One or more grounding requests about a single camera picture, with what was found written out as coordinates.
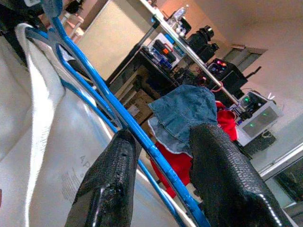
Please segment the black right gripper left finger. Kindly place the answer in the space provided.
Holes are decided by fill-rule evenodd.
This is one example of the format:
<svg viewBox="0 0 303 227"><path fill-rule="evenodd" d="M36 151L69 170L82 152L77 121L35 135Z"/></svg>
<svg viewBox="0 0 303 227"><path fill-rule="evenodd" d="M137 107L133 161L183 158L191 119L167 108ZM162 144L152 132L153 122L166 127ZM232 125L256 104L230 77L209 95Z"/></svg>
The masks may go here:
<svg viewBox="0 0 303 227"><path fill-rule="evenodd" d="M119 130L86 172L66 219L67 227L129 227L141 145Z"/></svg>

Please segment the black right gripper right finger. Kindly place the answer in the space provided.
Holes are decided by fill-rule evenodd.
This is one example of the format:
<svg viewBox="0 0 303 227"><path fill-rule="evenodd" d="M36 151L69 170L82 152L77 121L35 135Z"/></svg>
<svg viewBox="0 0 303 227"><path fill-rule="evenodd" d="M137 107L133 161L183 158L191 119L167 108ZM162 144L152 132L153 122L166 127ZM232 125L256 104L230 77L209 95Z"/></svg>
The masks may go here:
<svg viewBox="0 0 303 227"><path fill-rule="evenodd" d="M218 126L190 130L190 180L212 227L290 227L271 190Z"/></svg>

